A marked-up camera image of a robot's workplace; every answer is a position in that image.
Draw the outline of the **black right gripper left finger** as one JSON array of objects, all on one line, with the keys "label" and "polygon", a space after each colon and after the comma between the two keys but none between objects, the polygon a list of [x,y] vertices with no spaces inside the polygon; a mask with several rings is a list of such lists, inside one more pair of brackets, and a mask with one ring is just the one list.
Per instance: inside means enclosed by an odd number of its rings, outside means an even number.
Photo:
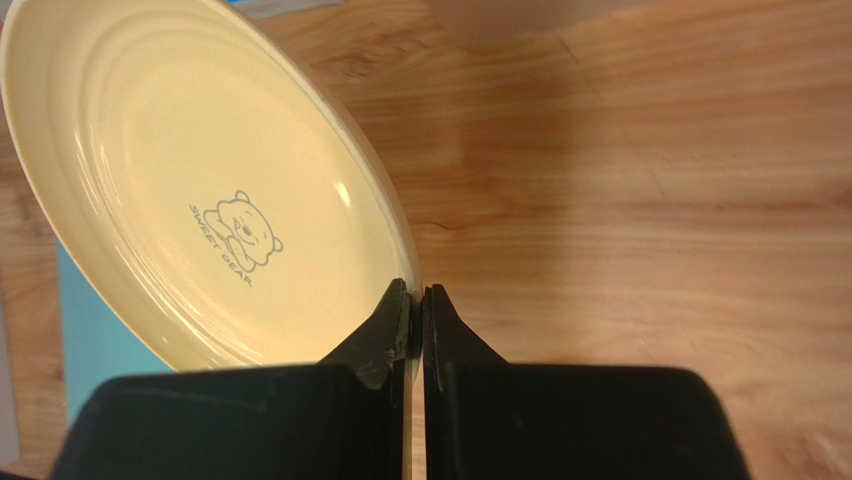
[{"label": "black right gripper left finger", "polygon": [[313,364],[125,376],[85,403],[55,479],[407,479],[411,297]]}]

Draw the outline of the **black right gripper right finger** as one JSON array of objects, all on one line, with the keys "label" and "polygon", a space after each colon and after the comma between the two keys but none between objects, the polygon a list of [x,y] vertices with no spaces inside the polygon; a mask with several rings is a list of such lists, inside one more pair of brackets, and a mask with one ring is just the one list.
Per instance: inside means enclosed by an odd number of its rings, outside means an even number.
[{"label": "black right gripper right finger", "polygon": [[431,479],[746,479],[724,409],[670,367],[510,363],[439,285],[423,298]]}]

